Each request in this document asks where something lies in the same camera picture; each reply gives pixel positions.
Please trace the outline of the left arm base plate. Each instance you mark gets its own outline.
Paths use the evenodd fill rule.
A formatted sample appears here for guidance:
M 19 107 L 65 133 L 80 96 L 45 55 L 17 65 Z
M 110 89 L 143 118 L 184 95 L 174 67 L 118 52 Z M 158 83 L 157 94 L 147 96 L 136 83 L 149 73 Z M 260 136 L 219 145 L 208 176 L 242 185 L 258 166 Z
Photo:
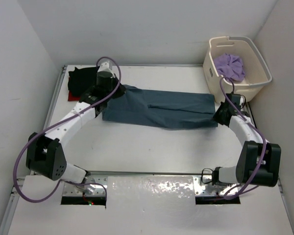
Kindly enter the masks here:
M 63 196 L 86 196 L 86 197 L 105 197 L 108 185 L 107 176 L 90 176 L 84 182 L 85 185 L 77 183 L 64 183 Z

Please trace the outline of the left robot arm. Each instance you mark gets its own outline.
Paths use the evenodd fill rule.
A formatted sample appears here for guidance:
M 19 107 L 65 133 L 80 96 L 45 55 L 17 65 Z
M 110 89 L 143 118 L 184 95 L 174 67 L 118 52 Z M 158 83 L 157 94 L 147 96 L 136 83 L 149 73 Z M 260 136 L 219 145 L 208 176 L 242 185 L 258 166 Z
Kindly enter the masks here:
M 83 183 L 88 172 L 68 163 L 64 148 L 85 124 L 103 112 L 109 100 L 123 94 L 124 88 L 117 76 L 110 69 L 99 70 L 95 83 L 69 113 L 43 134 L 30 136 L 26 167 L 53 181 Z

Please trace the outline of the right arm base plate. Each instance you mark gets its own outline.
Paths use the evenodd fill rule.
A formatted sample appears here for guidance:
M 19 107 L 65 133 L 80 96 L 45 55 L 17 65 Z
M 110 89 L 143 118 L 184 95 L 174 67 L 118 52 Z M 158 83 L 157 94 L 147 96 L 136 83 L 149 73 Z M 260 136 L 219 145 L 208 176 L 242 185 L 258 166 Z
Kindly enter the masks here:
M 196 175 L 193 176 L 193 188 L 195 196 L 198 197 L 223 197 L 234 195 L 240 189 L 237 184 L 212 185 L 211 175 Z

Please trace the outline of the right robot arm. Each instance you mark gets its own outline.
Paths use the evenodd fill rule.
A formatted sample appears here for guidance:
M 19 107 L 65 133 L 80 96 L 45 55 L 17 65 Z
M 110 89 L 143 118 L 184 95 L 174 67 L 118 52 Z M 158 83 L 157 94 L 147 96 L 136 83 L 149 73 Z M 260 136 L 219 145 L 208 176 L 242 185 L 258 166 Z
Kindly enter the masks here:
M 212 173 L 212 184 L 246 184 L 252 176 L 258 162 L 260 166 L 250 184 L 273 187 L 277 184 L 281 158 L 281 147 L 269 143 L 256 130 L 248 116 L 241 116 L 241 97 L 227 94 L 224 102 L 213 116 L 213 120 L 233 131 L 242 145 L 238 162 L 233 167 L 216 167 Z

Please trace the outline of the black t-shirt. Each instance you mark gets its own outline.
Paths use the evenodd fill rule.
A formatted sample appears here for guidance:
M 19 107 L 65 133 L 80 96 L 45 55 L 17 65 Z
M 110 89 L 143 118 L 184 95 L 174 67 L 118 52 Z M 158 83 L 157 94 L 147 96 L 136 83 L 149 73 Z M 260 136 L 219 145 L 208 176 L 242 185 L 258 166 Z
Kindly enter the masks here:
M 96 83 L 98 67 L 88 67 L 69 71 L 68 90 L 73 97 L 81 97 Z

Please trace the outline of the blue-grey t-shirt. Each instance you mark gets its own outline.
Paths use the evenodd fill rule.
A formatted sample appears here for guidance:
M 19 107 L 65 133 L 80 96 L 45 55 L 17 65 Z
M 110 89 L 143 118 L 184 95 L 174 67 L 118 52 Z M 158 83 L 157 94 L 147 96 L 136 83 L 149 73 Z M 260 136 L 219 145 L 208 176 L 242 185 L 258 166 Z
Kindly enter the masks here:
M 212 94 L 143 90 L 125 86 L 124 95 L 111 99 L 102 112 L 109 122 L 192 130 L 216 128 Z

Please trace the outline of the red t-shirt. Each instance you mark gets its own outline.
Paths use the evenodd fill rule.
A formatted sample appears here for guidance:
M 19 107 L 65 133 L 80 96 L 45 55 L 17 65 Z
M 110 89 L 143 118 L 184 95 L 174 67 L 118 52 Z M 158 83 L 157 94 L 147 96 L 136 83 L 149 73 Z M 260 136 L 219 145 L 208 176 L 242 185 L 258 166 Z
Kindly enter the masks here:
M 69 102 L 71 102 L 71 101 L 79 101 L 80 97 L 81 97 L 80 93 L 73 93 L 72 91 L 69 91 L 68 101 Z

